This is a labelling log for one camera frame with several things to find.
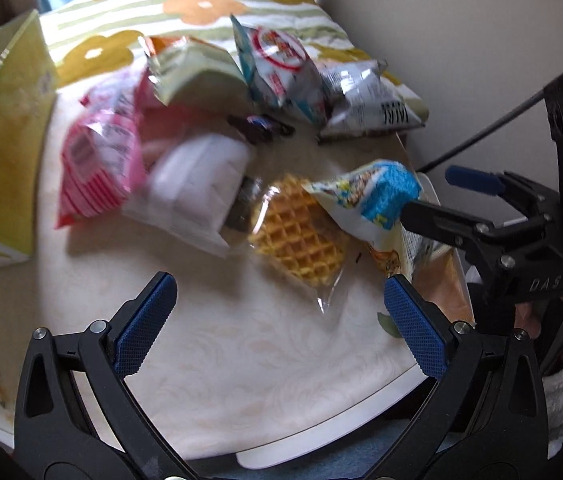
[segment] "snack package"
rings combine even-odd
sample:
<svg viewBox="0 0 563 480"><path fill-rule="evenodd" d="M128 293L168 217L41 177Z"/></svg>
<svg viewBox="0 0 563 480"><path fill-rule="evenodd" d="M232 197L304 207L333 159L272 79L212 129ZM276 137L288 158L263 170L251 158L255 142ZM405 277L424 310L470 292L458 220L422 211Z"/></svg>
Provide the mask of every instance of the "snack package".
<svg viewBox="0 0 563 480"><path fill-rule="evenodd" d="M239 62L256 103L323 127L322 79L297 38L281 30L244 27L231 16Z"/></svg>
<svg viewBox="0 0 563 480"><path fill-rule="evenodd" d="M148 59L140 107L181 105L222 116L254 113L244 77L226 50L188 36L145 36L140 43Z"/></svg>
<svg viewBox="0 0 563 480"><path fill-rule="evenodd" d="M230 249L220 230L238 195L250 147L214 132L191 132L163 155L124 215L217 256Z"/></svg>
<svg viewBox="0 0 563 480"><path fill-rule="evenodd" d="M57 228L118 208L146 178L134 91L141 73L120 70L90 89L62 147Z"/></svg>
<svg viewBox="0 0 563 480"><path fill-rule="evenodd" d="M253 212L248 240L277 268L314 288L324 312L341 275L349 238L306 192L307 182L287 175L273 183Z"/></svg>
<svg viewBox="0 0 563 480"><path fill-rule="evenodd" d="M385 68L385 63L365 60L320 71L333 111L318 140L381 135L423 125L399 94L383 82Z"/></svg>
<svg viewBox="0 0 563 480"><path fill-rule="evenodd" d="M419 197L414 174L392 160L376 160L332 180L303 185L337 224L359 240L386 274L412 279L418 255L427 241L405 231L399 222L402 207Z"/></svg>

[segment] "white wall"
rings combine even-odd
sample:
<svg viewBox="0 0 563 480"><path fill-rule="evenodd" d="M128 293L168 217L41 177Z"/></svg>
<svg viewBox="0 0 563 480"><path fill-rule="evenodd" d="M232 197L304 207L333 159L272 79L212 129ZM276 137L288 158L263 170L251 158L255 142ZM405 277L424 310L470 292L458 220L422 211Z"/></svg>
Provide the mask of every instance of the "white wall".
<svg viewBox="0 0 563 480"><path fill-rule="evenodd" d="M563 72L563 0L319 3L353 43L387 59L429 105L428 126L408 139L416 167L477 133ZM516 171L556 189L557 156L545 106L536 106L452 163ZM497 221L518 216L499 199L447 186L446 166L429 174L443 204Z"/></svg>

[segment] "silver bolt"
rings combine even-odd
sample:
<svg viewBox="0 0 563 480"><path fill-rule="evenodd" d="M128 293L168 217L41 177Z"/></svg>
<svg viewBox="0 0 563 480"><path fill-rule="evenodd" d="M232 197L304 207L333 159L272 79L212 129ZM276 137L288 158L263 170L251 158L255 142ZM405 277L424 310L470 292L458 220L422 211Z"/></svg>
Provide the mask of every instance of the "silver bolt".
<svg viewBox="0 0 563 480"><path fill-rule="evenodd" d="M515 262L515 259L508 254L504 254L501 258L499 258L499 262L506 269L512 269L515 266L515 264L517 263L517 262Z"/></svg>
<svg viewBox="0 0 563 480"><path fill-rule="evenodd" d="M524 341L528 338L528 333L521 328L516 328L515 330L513 330L513 335L515 336L515 339L517 341Z"/></svg>
<svg viewBox="0 0 563 480"><path fill-rule="evenodd" d="M458 334L462 334L462 335L467 334L468 332L470 332L473 329L465 321L458 321L452 327L453 327L455 332L457 332Z"/></svg>
<svg viewBox="0 0 563 480"><path fill-rule="evenodd" d="M106 330L106 322L103 319L98 319L90 324L90 331L98 334Z"/></svg>
<svg viewBox="0 0 563 480"><path fill-rule="evenodd" d="M44 328L43 326L36 328L33 332L33 339L44 339L47 333L48 329Z"/></svg>

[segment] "blue gripper pad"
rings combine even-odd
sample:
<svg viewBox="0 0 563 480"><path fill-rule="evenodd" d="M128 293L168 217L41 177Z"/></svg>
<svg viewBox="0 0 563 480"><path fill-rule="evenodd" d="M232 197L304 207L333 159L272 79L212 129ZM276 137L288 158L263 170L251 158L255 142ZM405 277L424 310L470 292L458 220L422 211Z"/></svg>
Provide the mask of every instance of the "blue gripper pad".
<svg viewBox="0 0 563 480"><path fill-rule="evenodd" d="M499 196L506 190L497 175L462 166L449 166L446 170L446 182L451 186L463 187L463 189L492 196Z"/></svg>
<svg viewBox="0 0 563 480"><path fill-rule="evenodd" d="M113 367L119 377L136 374L177 301L175 279L164 273L115 342Z"/></svg>
<svg viewBox="0 0 563 480"><path fill-rule="evenodd" d="M450 322L436 305L426 303L401 275L386 280L384 305L423 373L439 381L448 367L447 344L450 338L448 330ZM443 318L433 312L431 317L436 319L431 320L423 309L431 311L432 308L436 309ZM441 326L433 326L431 321Z"/></svg>

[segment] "yellow bag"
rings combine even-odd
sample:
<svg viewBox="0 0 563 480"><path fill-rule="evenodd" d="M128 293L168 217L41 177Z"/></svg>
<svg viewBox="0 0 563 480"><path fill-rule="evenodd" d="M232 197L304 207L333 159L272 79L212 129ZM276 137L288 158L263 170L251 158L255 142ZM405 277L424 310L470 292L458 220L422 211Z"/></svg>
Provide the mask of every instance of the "yellow bag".
<svg viewBox="0 0 563 480"><path fill-rule="evenodd" d="M56 79L36 10L0 27L0 266L33 254L36 177Z"/></svg>

